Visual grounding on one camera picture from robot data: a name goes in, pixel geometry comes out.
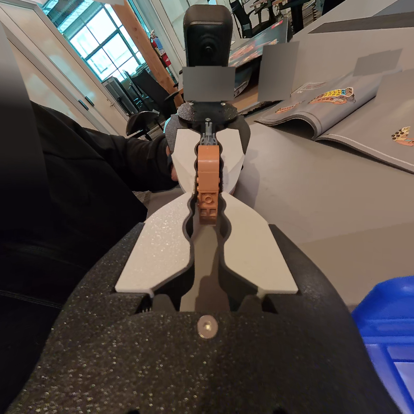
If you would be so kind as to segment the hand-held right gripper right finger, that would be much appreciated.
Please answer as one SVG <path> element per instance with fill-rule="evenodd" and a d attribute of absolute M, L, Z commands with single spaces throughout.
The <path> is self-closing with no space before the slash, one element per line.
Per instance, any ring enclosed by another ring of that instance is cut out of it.
<path fill-rule="evenodd" d="M 298 286 L 270 225 L 234 196 L 220 194 L 219 284 L 233 302 L 296 294 Z"/>

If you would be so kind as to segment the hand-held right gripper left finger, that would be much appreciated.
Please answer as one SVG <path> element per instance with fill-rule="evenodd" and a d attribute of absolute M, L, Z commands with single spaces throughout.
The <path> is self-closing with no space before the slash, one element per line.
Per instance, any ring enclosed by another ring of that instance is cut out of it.
<path fill-rule="evenodd" d="M 194 213 L 194 194 L 184 193 L 155 211 L 145 222 L 115 285 L 117 293 L 156 291 L 177 281 L 194 264 L 194 248 L 185 225 Z"/>

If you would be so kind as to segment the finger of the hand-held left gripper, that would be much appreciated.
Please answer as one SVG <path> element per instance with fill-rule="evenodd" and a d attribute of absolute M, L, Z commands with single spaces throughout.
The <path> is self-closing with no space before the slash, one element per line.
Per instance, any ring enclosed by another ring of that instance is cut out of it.
<path fill-rule="evenodd" d="M 245 153 L 241 144 L 239 131 L 236 129 L 225 129 L 218 132 L 218 142 L 221 145 L 222 190 L 231 193 L 238 181 L 244 162 Z"/>
<path fill-rule="evenodd" d="M 172 162 L 179 185 L 185 193 L 195 193 L 195 162 L 198 144 L 199 133 L 191 129 L 178 129 L 176 136 L 170 137 Z"/>

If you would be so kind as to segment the brown lego ship build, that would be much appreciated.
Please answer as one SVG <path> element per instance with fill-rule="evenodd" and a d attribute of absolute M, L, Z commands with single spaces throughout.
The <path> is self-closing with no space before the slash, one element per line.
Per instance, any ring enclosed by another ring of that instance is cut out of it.
<path fill-rule="evenodd" d="M 219 194 L 222 190 L 222 147 L 210 118 L 205 119 L 205 130 L 197 146 L 196 205 L 199 224 L 215 226 L 219 212 Z"/>

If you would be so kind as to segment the person's left forearm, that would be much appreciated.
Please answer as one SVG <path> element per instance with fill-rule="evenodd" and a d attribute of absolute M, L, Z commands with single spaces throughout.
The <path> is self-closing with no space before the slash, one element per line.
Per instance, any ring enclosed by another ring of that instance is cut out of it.
<path fill-rule="evenodd" d="M 102 156 L 131 190 L 158 192 L 176 187 L 164 134 L 152 141 L 104 135 L 100 145 Z"/>

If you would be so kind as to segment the person's left hand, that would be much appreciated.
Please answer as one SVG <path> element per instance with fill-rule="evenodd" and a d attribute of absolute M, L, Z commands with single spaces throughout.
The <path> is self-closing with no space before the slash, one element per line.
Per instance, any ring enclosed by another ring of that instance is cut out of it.
<path fill-rule="evenodd" d="M 169 146 L 166 147 L 166 154 L 167 154 L 167 167 L 170 171 L 171 179 L 175 182 L 178 182 L 178 176 L 177 176 L 175 166 L 173 164 L 172 153 L 170 151 Z"/>

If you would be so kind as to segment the black office chair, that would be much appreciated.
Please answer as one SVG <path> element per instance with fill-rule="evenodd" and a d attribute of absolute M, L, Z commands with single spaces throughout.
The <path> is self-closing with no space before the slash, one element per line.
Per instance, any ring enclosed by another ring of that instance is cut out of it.
<path fill-rule="evenodd" d="M 170 119 L 171 115 L 177 112 L 174 102 L 176 96 L 180 96 L 179 91 L 169 94 L 146 70 L 140 74 L 131 77 L 128 72 L 124 71 L 132 84 L 142 90 L 160 109 L 160 114 L 165 121 Z M 130 137 L 136 134 L 136 137 L 145 136 L 151 141 L 149 136 L 150 124 L 155 122 L 161 129 L 163 128 L 158 121 L 159 114 L 154 111 L 142 111 L 131 115 L 127 122 L 126 135 Z"/>
<path fill-rule="evenodd" d="M 254 13 L 254 10 L 246 13 L 245 9 L 238 0 L 230 1 L 230 7 L 233 15 L 238 20 L 241 29 L 242 38 L 252 37 L 252 25 L 250 15 Z"/>

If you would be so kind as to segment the red fire extinguisher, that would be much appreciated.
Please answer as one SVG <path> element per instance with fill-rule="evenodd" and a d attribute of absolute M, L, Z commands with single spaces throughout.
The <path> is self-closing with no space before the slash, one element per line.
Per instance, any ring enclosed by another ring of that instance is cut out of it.
<path fill-rule="evenodd" d="M 161 41 L 159 40 L 158 36 L 156 36 L 155 31 L 152 30 L 150 33 L 151 45 L 153 49 L 156 51 L 158 57 L 160 58 L 163 66 L 168 68 L 171 65 L 171 61 L 168 58 L 167 53 L 165 52 Z"/>

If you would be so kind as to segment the person's black jacket torso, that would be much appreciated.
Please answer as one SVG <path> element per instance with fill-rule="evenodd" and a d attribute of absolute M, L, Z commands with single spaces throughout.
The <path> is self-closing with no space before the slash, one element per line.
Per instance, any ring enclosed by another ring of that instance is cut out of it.
<path fill-rule="evenodd" d="M 30 376 L 77 283 L 145 212 L 132 192 L 134 156 L 147 142 L 31 105 L 51 203 L 45 224 L 1 231 L 1 413 Z"/>

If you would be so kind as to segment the grid window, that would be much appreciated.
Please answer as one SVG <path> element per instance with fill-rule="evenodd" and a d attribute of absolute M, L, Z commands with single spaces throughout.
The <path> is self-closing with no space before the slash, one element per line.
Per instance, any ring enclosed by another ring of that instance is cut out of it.
<path fill-rule="evenodd" d="M 148 65 L 110 4 L 92 0 L 49 0 L 44 14 L 103 82 L 120 81 Z"/>

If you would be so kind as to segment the open grey instruction booklet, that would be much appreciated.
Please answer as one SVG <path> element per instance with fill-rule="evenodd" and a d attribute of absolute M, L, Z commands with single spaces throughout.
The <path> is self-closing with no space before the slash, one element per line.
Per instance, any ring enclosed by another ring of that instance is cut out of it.
<path fill-rule="evenodd" d="M 256 120 L 302 130 L 314 142 L 352 148 L 413 174 L 414 72 L 394 69 L 308 82 Z"/>

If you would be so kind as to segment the dark grey desk mat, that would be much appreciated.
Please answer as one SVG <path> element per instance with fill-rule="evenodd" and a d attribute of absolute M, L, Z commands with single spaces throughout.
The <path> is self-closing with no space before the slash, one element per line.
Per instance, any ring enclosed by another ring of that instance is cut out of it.
<path fill-rule="evenodd" d="M 383 9 L 370 17 L 326 22 L 311 30 L 309 34 L 412 27 L 411 21 L 406 21 L 405 17 L 401 17 L 400 14 L 383 13 L 385 11 L 386 9 Z"/>

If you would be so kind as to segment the blue plastic bin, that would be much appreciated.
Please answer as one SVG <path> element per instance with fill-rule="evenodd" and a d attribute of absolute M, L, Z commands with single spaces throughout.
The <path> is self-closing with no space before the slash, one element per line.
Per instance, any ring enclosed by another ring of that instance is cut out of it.
<path fill-rule="evenodd" d="M 375 285 L 352 311 L 370 360 L 405 414 L 414 412 L 414 277 Z"/>

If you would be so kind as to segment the white cabinet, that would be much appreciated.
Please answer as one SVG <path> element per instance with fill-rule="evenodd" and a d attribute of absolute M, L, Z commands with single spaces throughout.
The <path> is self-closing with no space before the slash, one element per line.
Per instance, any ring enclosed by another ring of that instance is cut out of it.
<path fill-rule="evenodd" d="M 119 104 L 37 4 L 1 1 L 0 19 L 32 101 L 83 127 L 126 137 Z"/>

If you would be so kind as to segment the wooden post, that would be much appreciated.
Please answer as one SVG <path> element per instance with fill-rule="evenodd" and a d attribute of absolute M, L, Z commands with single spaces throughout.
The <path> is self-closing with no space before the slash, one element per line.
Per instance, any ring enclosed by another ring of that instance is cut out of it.
<path fill-rule="evenodd" d="M 177 87 L 174 86 L 171 76 L 163 66 L 156 51 L 153 49 L 150 39 L 148 38 L 128 1 L 122 1 L 122 4 L 120 5 L 113 5 L 113 9 L 138 48 L 139 52 L 142 54 L 145 62 L 158 83 L 163 86 L 169 94 L 178 92 Z"/>

